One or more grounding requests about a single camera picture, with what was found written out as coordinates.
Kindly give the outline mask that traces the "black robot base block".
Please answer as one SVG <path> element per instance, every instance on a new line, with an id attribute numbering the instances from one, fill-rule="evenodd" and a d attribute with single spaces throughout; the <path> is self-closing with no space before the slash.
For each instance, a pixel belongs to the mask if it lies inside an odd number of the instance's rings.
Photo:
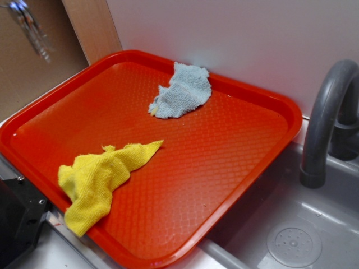
<path id="1" fill-rule="evenodd" d="M 27 178 L 1 180 L 1 268 L 37 247 L 48 209 L 46 196 Z"/>

